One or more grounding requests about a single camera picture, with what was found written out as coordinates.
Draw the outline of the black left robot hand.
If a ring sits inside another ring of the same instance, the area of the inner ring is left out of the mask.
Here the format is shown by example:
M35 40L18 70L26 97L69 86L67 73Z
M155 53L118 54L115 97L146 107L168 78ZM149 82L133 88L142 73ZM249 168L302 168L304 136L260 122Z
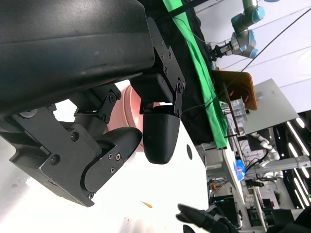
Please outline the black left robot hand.
M170 161L185 79L137 0L3 0L0 135L11 162L85 207L140 143Z

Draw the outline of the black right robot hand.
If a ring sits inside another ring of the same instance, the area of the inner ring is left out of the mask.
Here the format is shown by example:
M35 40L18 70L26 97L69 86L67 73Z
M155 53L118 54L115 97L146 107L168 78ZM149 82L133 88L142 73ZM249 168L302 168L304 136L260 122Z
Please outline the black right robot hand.
M209 233L239 233L216 205L211 205L207 210L199 210L184 204L178 204L180 213L176 218L184 223L194 224Z

